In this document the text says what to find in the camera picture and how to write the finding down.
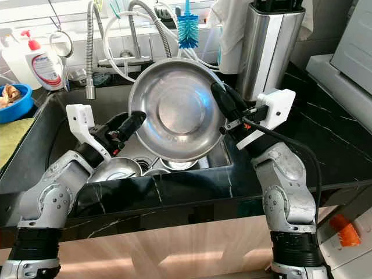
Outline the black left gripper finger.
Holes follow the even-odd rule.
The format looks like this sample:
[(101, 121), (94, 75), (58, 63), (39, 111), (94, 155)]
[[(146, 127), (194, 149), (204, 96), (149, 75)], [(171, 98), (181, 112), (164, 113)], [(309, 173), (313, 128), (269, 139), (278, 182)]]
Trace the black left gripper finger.
[(141, 127), (141, 121), (125, 121), (123, 122), (123, 142), (127, 142), (133, 137)]
[(130, 112), (117, 130), (120, 134), (134, 134), (146, 119), (145, 112)]

